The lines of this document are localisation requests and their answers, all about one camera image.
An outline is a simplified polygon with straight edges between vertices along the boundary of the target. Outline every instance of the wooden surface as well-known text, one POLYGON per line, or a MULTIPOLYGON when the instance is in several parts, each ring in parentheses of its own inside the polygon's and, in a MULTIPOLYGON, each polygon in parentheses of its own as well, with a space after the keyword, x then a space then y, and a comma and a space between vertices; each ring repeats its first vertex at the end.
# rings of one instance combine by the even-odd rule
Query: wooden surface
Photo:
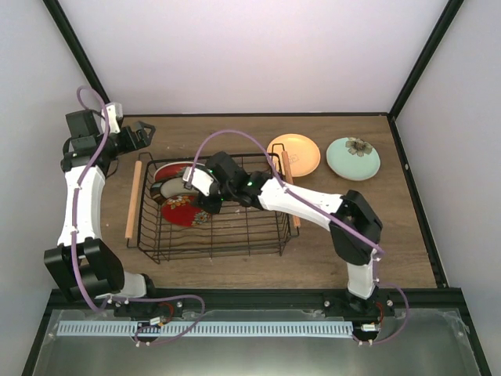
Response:
MULTIPOLYGON (((250 133, 264 147, 283 133, 301 133, 311 138, 320 148, 322 161, 311 175, 296 178, 294 183, 326 193, 346 193, 350 189, 361 192, 384 225, 380 244, 387 253, 380 263, 381 281, 401 287, 435 287, 385 117, 130 117, 124 124, 137 120, 157 127, 153 145, 147 150, 156 159, 192 157, 205 137, 224 128, 250 133), (327 166, 326 148, 335 139, 346 136, 363 138, 377 149, 381 168, 372 179, 350 182, 327 166)), ((223 135, 212 139, 203 154, 220 150, 258 152, 246 139, 223 135)), ((127 249, 124 232, 137 157, 137 153, 121 157, 118 172, 106 181, 101 205, 103 239, 127 271, 147 273, 158 287, 346 287, 346 265, 337 257, 329 233, 305 220, 301 222, 301 235, 287 244, 282 257, 274 254, 196 258, 157 265, 139 250, 127 249)))

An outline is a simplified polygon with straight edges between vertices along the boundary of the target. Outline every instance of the black metal edge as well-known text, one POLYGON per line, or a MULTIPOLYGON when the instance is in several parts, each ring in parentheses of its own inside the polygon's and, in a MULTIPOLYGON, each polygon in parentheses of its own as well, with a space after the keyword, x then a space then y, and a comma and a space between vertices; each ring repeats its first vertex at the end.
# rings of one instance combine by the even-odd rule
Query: black metal edge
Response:
POLYGON ((97 73, 94 70, 90 60, 85 53, 84 48, 81 46, 80 41, 78 41, 77 35, 75 34, 70 21, 67 19, 66 14, 63 11, 58 0, 44 0, 45 7, 49 11, 50 15, 54 19, 57 28, 59 29, 64 40, 68 44, 70 51, 73 53, 78 65, 85 78, 87 78, 88 83, 91 87, 98 92, 98 94, 103 98, 105 103, 110 102, 110 98, 106 94, 101 81, 97 77, 97 73))
POLYGON ((50 314, 42 317, 40 321, 40 325, 38 326, 37 334, 34 337, 33 345, 31 346, 30 353, 28 354, 28 358, 26 363, 24 364, 23 376, 30 376, 34 372, 34 368, 37 365, 38 354, 41 350, 41 344, 44 341, 45 332, 47 331, 47 326, 49 325, 50 314))
POLYGON ((423 236, 424 246, 426 247, 428 258, 430 259, 431 270, 433 271, 435 283, 439 288, 448 287, 449 282, 447 281, 447 276, 445 275, 442 261, 440 260, 440 255, 438 254, 437 246, 435 245, 430 225, 428 224, 426 214, 424 212, 423 203, 421 202, 419 192, 417 191, 413 173, 407 161, 407 156, 405 155, 404 146, 402 145, 400 135, 398 134, 395 119, 390 118, 390 115, 388 115, 388 124, 390 126, 391 135, 393 136, 393 140, 395 142, 398 159, 400 160, 400 163, 402 165, 402 171, 405 176, 405 181, 407 182, 407 188, 409 189, 410 198, 413 202, 414 211, 416 212, 417 222, 420 226, 421 234, 423 236))
POLYGON ((387 116, 387 112, 262 112, 234 114, 125 114, 124 118, 277 118, 277 117, 325 117, 325 116, 387 116))
MULTIPOLYGON (((385 294, 389 294, 394 303, 395 308, 403 308, 404 301, 402 296, 391 289, 381 289, 385 294)), ((158 296, 172 296, 195 294, 208 300, 207 307, 211 309, 209 301, 213 297, 217 297, 220 302, 223 302, 227 309, 235 306, 248 307, 249 301, 259 302, 260 306, 265 309, 282 309, 284 305, 308 305, 310 309, 325 309, 324 297, 330 294, 339 294, 345 292, 345 289, 254 289, 254 290, 231 290, 231 289, 166 289, 158 288, 158 296)), ((481 343, 478 339, 477 332, 471 321, 470 313, 467 304, 463 297, 463 292, 460 288, 408 288, 404 289, 405 296, 412 308, 423 309, 458 309, 461 319, 469 328, 468 339, 471 348, 474 351, 474 356, 477 361, 478 368, 482 376, 491 376, 485 354, 482 350, 481 343)), ((32 375, 37 362, 38 354, 43 343, 45 331, 49 324, 50 316, 54 309, 87 309, 84 302, 68 303, 63 294, 59 290, 52 290, 52 293, 47 304, 47 308, 41 319, 38 333, 34 339, 30 355, 27 359, 26 366, 22 373, 23 376, 32 375)))
POLYGON ((402 108, 405 106, 405 103, 409 99, 411 93, 416 87, 417 82, 420 80, 421 75, 423 74, 426 66, 431 60, 435 50, 437 49, 440 41, 444 38, 447 29, 449 29, 450 24, 456 17, 456 14, 461 8, 464 0, 449 0, 445 5, 442 14, 438 18, 437 23, 435 24, 433 31, 430 34, 426 44, 423 47, 419 57, 417 58, 416 63, 414 64, 413 69, 411 70, 405 84, 403 85, 400 93, 397 96, 393 107, 390 110, 390 114, 396 119, 402 108))

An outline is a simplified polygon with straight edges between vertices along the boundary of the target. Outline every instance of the dish rack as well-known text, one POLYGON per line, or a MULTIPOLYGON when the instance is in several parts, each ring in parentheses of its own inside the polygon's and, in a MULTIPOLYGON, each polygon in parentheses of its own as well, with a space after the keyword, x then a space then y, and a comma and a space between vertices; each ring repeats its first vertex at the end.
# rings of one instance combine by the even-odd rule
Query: dish rack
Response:
MULTIPOLYGON (((282 255, 287 242, 299 235, 299 228, 295 227, 293 230, 291 216, 288 214, 244 208, 231 201, 223 203, 219 214, 212 215, 207 222, 194 227, 177 226, 167 222, 160 212, 160 205, 150 196, 150 187, 154 183, 153 173, 167 163, 192 161, 193 158, 154 160, 151 154, 149 156, 152 160, 146 164, 142 181, 135 246, 155 263, 160 264, 162 261, 174 259, 230 255, 250 256, 272 253, 282 255)), ((278 155, 270 154, 270 156, 276 162, 280 175, 283 175, 278 155)), ((248 172, 271 172, 263 154, 233 154, 231 157, 248 172)), ((207 159, 208 157, 200 157, 199 162, 204 163, 207 159)), ((139 190, 141 162, 136 162, 136 170, 138 163, 137 176, 135 171, 137 190, 139 190)), ((131 208, 135 208, 135 205, 136 202, 131 200, 131 208)), ((134 215, 132 215, 130 236, 126 235, 128 243, 132 238, 133 218, 134 215)))

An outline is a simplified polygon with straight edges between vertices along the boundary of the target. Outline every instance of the floral pattern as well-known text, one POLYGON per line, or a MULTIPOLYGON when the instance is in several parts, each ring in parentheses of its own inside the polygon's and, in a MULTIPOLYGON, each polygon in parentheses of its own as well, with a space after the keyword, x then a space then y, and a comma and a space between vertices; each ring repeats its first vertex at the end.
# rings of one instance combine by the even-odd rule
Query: floral pattern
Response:
POLYGON ((365 142, 363 139, 357 139, 356 137, 348 137, 345 146, 348 148, 350 154, 357 154, 359 157, 373 152, 373 146, 370 143, 365 142))
POLYGON ((206 211, 199 211, 198 213, 195 214, 195 218, 193 218, 191 226, 201 225, 202 223, 208 221, 210 217, 211 215, 206 211))
POLYGON ((177 206, 191 204, 191 199, 191 196, 186 195, 173 196, 167 199, 166 204, 170 205, 171 209, 175 209, 177 206))
POLYGON ((174 178, 182 178, 185 175, 186 167, 181 168, 178 172, 173 176, 174 178))

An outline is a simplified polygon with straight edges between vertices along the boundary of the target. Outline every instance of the light green plate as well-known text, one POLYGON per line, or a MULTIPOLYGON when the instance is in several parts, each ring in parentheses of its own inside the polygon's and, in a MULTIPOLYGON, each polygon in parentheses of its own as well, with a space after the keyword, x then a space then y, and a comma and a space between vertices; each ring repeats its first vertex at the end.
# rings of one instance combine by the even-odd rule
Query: light green plate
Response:
POLYGON ((379 171, 381 160, 376 149, 355 137, 337 139, 327 148, 327 164, 340 177, 367 180, 379 171))

